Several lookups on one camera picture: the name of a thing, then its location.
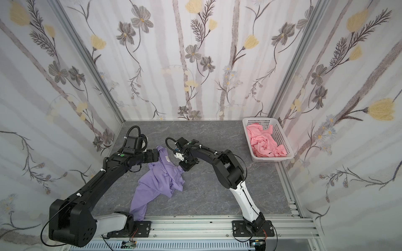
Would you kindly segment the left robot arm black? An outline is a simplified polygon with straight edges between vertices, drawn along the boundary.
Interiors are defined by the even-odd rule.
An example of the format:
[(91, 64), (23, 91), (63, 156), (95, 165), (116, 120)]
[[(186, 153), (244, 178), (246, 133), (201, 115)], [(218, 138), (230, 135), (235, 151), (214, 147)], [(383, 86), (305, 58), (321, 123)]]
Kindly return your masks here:
[(103, 195), (134, 166), (155, 163), (159, 160), (157, 149), (149, 150), (148, 139), (139, 126), (129, 128), (123, 146), (103, 159), (103, 166), (82, 188), (67, 199), (55, 200), (49, 208), (49, 220), (44, 225), (50, 240), (59, 246), (66, 244), (84, 247), (94, 237), (132, 237), (138, 231), (131, 213), (114, 212), (109, 215), (92, 215)]

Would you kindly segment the purple t-shirt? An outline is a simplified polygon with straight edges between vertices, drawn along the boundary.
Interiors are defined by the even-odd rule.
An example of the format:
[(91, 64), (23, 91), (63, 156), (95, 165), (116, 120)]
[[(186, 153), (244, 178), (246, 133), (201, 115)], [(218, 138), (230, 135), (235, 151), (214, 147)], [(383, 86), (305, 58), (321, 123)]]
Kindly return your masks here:
[(148, 164), (149, 170), (139, 179), (131, 201), (129, 213), (135, 221), (144, 220), (148, 203), (159, 195), (171, 198), (176, 190), (183, 190), (183, 168), (171, 162), (165, 147), (159, 145), (157, 150), (159, 160)]

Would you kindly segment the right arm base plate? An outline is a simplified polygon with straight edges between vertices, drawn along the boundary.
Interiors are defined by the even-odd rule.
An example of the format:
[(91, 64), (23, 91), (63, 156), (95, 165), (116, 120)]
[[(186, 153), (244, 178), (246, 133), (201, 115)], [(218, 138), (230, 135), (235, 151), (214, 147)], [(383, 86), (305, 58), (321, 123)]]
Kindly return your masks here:
[(231, 222), (234, 237), (275, 237), (275, 230), (271, 221), (264, 221), (261, 226), (255, 226), (245, 220)]

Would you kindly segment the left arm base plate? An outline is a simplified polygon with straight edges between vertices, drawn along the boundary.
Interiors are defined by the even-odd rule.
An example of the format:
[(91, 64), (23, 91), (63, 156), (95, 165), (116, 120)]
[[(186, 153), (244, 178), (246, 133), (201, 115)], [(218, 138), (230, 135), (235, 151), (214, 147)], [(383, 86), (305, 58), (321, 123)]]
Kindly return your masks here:
[(151, 230), (151, 224), (151, 221), (130, 221), (122, 230), (107, 233), (106, 238), (148, 238)]

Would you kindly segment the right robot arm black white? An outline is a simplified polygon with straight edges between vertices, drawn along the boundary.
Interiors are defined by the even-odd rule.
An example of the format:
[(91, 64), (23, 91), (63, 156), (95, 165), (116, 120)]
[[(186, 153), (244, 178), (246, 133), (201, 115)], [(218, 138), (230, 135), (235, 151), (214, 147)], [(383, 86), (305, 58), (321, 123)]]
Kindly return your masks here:
[(210, 164), (220, 184), (229, 189), (235, 197), (243, 219), (252, 233), (263, 230), (266, 219), (261, 210), (255, 205), (246, 186), (247, 174), (238, 161), (238, 156), (230, 150), (217, 151), (202, 145), (197, 140), (177, 140), (168, 137), (165, 144), (174, 156), (180, 160), (179, 165), (188, 172), (200, 160)]

